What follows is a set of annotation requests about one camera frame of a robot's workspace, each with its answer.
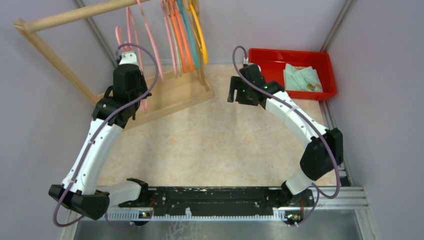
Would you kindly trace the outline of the yellow thin hanger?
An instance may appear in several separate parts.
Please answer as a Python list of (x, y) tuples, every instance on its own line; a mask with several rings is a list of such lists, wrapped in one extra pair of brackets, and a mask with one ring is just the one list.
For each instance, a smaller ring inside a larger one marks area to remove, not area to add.
[(194, 1), (188, 0), (187, 6), (188, 6), (188, 10), (191, 12), (192, 18), (194, 20), (194, 25), (195, 25), (194, 35), (195, 35), (195, 38), (196, 38), (196, 41), (197, 41), (197, 44), (198, 44), (198, 47), (199, 47), (200, 54), (201, 54), (202, 59), (203, 59), (203, 63), (205, 65), (207, 65), (209, 63), (208, 50), (207, 50), (207, 46), (206, 46), (206, 43), (205, 43), (205, 39), (204, 39), (201, 24), (200, 24), (200, 21), (199, 21), (199, 17), (198, 17), (198, 14), (197, 14), (195, 6), (194, 6)]

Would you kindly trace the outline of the pink plastic hanger back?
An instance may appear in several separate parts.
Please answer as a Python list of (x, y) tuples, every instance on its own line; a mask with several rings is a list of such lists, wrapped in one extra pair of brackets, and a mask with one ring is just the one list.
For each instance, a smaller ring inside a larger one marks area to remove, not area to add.
[[(117, 41), (118, 45), (121, 45), (121, 44), (124, 44), (124, 43), (133, 43), (133, 44), (139, 45), (140, 40), (139, 40), (139, 36), (138, 36), (137, 24), (136, 24), (135, 17), (133, 16), (133, 13), (132, 13), (130, 7), (125, 8), (125, 14), (126, 14), (127, 41), (122, 41), (122, 38), (121, 38), (122, 28), (120, 26), (115, 27), (116, 41)], [(137, 49), (137, 56), (139, 57), (138, 58), (138, 65), (139, 65), (141, 70), (144, 70), (141, 49), (140, 48), (136, 48), (136, 49)], [(123, 47), (124, 52), (129, 52), (129, 51), (132, 51), (132, 50), (133, 50), (132, 46), (124, 46)], [(148, 112), (147, 99), (142, 99), (141, 105), (142, 105), (142, 110), (144, 111), (144, 113), (147, 113)]]

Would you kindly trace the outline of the pink plastic hanger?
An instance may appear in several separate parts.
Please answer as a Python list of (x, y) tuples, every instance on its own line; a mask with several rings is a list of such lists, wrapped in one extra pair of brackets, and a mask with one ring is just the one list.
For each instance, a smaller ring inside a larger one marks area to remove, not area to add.
[[(133, 44), (139, 45), (140, 40), (139, 40), (139, 36), (138, 36), (137, 24), (136, 24), (135, 17), (133, 16), (133, 13), (132, 13), (130, 7), (125, 8), (125, 14), (126, 14), (127, 41), (122, 41), (122, 38), (121, 38), (122, 28), (120, 26), (115, 27), (116, 41), (117, 41), (118, 45), (121, 45), (121, 44), (124, 44), (124, 43), (133, 43)], [(137, 49), (137, 56), (139, 57), (138, 58), (138, 65), (139, 65), (141, 70), (144, 70), (141, 49), (140, 48), (136, 48), (136, 49)], [(124, 52), (129, 52), (129, 51), (132, 51), (132, 50), (133, 50), (132, 46), (124, 46), (123, 47)], [(144, 113), (147, 113), (148, 112), (147, 99), (142, 99), (141, 105), (142, 105), (142, 110), (144, 111)]]
[(140, 10), (141, 16), (142, 16), (142, 18), (144, 20), (144, 25), (145, 25), (147, 34), (149, 36), (149, 40), (150, 40), (152, 49), (153, 49), (155, 60), (156, 60), (157, 66), (158, 66), (158, 74), (160, 76), (161, 81), (164, 82), (165, 81), (165, 78), (164, 78), (162, 63), (161, 63), (159, 51), (158, 51), (158, 48), (157, 48), (157, 45), (156, 45), (156, 41), (155, 41), (155, 39), (153, 37), (153, 34), (151, 32), (151, 28), (150, 28), (149, 23), (148, 23), (148, 20), (146, 18), (146, 15), (145, 15), (145, 12), (144, 12), (144, 9), (143, 9), (143, 6), (142, 6), (141, 1), (140, 0), (136, 0), (136, 2), (137, 2), (137, 5), (138, 5), (138, 8)]
[(173, 38), (172, 38), (172, 35), (171, 35), (168, 15), (167, 15), (167, 12), (166, 12), (165, 1), (160, 0), (159, 3), (160, 3), (163, 19), (164, 19), (165, 29), (166, 29), (167, 38), (168, 38), (168, 44), (169, 44), (170, 53), (171, 53), (173, 74), (174, 74), (174, 77), (177, 78), (178, 77), (178, 69), (177, 69), (177, 63), (176, 63), (175, 52), (174, 52), (174, 43), (173, 43)]

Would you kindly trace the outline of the beige plastic hanger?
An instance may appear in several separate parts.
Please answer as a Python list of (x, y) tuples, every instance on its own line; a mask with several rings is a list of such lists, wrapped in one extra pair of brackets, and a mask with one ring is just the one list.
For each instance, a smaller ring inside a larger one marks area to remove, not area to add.
[(170, 28), (170, 32), (171, 32), (171, 38), (172, 38), (172, 41), (173, 41), (174, 58), (175, 58), (175, 65), (176, 65), (176, 69), (177, 69), (177, 76), (181, 77), (183, 72), (182, 72), (180, 52), (179, 52), (178, 43), (177, 43), (174, 27), (173, 27), (170, 16), (168, 16), (168, 24), (169, 24), (169, 28)]

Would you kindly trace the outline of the teal plastic hanger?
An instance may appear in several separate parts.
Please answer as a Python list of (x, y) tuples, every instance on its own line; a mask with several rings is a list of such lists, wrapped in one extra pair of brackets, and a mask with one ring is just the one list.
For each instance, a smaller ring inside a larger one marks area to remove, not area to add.
[(193, 32), (193, 29), (192, 29), (192, 25), (189, 21), (189, 17), (188, 17), (186, 7), (184, 6), (184, 1), (183, 0), (177, 0), (176, 2), (177, 2), (177, 5), (178, 5), (178, 10), (183, 17), (183, 21), (184, 21), (184, 24), (186, 26), (186, 31), (188, 33), (193, 63), (194, 63), (196, 68), (199, 68), (200, 67), (200, 61), (199, 61), (199, 57), (198, 57), (198, 53), (197, 53), (197, 49), (196, 49), (196, 45), (195, 45), (194, 32)]

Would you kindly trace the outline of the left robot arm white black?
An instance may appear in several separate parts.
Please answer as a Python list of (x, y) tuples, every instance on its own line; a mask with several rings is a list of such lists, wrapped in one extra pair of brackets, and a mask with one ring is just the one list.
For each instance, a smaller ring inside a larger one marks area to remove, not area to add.
[(111, 188), (98, 188), (108, 154), (128, 121), (136, 118), (141, 101), (151, 96), (135, 63), (120, 63), (112, 80), (95, 105), (85, 143), (74, 165), (62, 183), (53, 184), (48, 190), (48, 195), (61, 206), (92, 220), (101, 218), (113, 202)]

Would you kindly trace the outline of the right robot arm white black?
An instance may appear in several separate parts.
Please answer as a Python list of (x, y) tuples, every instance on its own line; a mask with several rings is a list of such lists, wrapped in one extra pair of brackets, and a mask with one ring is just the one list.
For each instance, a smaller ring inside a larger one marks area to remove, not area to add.
[(227, 101), (261, 106), (281, 120), (304, 147), (300, 169), (282, 184), (283, 203), (295, 206), (301, 200), (301, 192), (343, 163), (343, 134), (310, 117), (280, 83), (266, 81), (257, 64), (245, 64), (237, 73), (230, 78)]

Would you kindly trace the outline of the orange plastic hanger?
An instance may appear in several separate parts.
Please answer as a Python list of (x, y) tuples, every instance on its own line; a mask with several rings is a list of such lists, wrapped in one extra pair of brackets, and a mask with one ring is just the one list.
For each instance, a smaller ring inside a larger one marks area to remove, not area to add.
[(178, 21), (177, 21), (177, 16), (176, 16), (176, 12), (175, 12), (175, 9), (174, 9), (173, 2), (174, 2), (173, 0), (166, 0), (166, 4), (167, 4), (167, 7), (168, 7), (168, 11), (169, 11), (169, 16), (171, 18), (171, 22), (172, 22), (172, 26), (173, 26), (173, 29), (174, 29), (176, 42), (177, 42), (182, 72), (186, 73), (188, 71), (188, 66), (187, 66), (187, 63), (186, 63), (186, 56), (185, 56), (185, 53), (184, 53), (181, 31), (180, 31), (180, 27), (179, 27), (179, 24), (178, 24)]
[(191, 45), (190, 45), (190, 41), (189, 41), (189, 36), (187, 33), (187, 29), (183, 20), (183, 16), (180, 14), (179, 12), (179, 8), (178, 8), (178, 4), (176, 0), (173, 0), (173, 7), (175, 10), (175, 14), (176, 14), (176, 19), (177, 19), (177, 23), (179, 25), (180, 28), (180, 34), (181, 34), (181, 41), (183, 42), (183, 50), (184, 50), (184, 55), (185, 55), (185, 61), (187, 63), (187, 68), (190, 71), (194, 71), (195, 70), (195, 64), (193, 62), (193, 58), (191, 55)]

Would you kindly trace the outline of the pink plastic hanger front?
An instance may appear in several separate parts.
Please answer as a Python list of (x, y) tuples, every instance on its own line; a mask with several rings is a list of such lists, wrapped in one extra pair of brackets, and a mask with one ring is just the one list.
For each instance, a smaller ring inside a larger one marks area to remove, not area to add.
[(169, 44), (170, 53), (171, 53), (173, 74), (174, 74), (174, 77), (177, 78), (178, 77), (178, 69), (177, 69), (177, 63), (176, 63), (175, 52), (174, 52), (174, 43), (173, 43), (173, 38), (172, 38), (172, 35), (171, 35), (168, 15), (167, 15), (167, 12), (166, 12), (165, 1), (160, 0), (159, 3), (160, 3), (163, 19), (164, 19), (165, 29), (166, 29), (167, 38), (168, 38), (168, 44)]

